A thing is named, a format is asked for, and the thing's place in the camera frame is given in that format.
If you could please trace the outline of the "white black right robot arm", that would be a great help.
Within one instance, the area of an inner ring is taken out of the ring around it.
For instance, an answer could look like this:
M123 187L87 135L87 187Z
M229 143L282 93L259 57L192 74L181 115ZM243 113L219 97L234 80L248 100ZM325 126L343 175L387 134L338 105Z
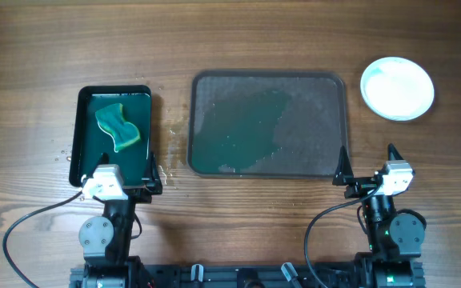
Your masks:
M357 198L370 250L357 253L349 275L339 279L349 287L425 287L421 246L426 219L419 213L395 208L395 196L408 190L415 171L395 146L387 147L388 159L370 177L355 177L347 149L339 151L332 184L345 186L344 198Z

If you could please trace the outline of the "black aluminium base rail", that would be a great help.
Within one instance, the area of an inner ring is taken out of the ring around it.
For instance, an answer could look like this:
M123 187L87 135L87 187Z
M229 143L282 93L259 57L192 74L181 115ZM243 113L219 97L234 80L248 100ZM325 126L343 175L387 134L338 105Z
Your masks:
M328 287L416 287L427 285L420 262L362 264L328 262L315 264ZM292 271L277 266L140 266L135 272L76 268L70 287L320 287L307 266Z

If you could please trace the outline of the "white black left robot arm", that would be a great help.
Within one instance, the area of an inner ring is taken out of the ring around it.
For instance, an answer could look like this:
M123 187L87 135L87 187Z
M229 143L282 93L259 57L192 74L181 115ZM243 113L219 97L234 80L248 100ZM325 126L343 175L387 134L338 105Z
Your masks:
M70 272L70 287L155 287L154 278L141 262L130 255L135 239L132 227L138 221L135 207L151 203L162 193L155 156L147 155L141 186L124 186L117 164L103 153L94 169L82 176L82 192L103 204L103 213L86 220L78 233L85 260L82 269Z

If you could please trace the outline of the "green yellow sponge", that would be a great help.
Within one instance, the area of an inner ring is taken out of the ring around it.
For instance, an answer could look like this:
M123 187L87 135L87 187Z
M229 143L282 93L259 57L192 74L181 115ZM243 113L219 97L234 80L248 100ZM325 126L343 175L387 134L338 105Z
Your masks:
M99 129L112 138L115 153L141 140L138 127L124 118L122 103L111 104L97 110L95 118Z

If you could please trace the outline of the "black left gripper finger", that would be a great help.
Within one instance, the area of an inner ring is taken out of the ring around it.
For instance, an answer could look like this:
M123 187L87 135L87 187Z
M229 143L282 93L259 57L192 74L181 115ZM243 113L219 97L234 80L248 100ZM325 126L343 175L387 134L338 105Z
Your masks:
M146 169L142 181L145 183L146 188L161 188L162 180L158 173L158 167L153 152L149 152Z
M102 153L97 162L94 165L94 168L90 172L90 176L94 174L97 168L101 165L106 165L109 163L109 155L107 153Z

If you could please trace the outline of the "black water basin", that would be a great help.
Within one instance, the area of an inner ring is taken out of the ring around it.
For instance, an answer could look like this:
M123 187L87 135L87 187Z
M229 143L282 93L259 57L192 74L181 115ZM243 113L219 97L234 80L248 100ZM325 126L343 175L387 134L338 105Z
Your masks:
M111 104L123 105L123 117L137 126L140 140L116 153L111 136L103 132L95 112ZM151 92L148 86L86 86L78 93L69 182L82 184L82 176L94 171L106 153L110 164L119 166L126 186L141 186L150 171Z

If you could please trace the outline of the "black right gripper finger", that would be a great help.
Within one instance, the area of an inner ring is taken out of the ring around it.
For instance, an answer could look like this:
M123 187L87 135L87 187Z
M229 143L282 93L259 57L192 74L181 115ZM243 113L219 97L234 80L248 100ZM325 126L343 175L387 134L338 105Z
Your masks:
M347 153L347 148L341 146L339 150L339 160L335 171L336 178L352 178L353 170Z
M411 165L401 156L393 143L387 146L387 172L388 173L414 173Z

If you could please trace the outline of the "dark grey serving tray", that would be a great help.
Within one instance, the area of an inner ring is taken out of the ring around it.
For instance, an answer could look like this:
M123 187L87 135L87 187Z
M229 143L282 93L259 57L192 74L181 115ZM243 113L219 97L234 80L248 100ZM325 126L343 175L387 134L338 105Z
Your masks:
M332 178L347 146L335 73L204 70L192 81L186 162L201 177Z

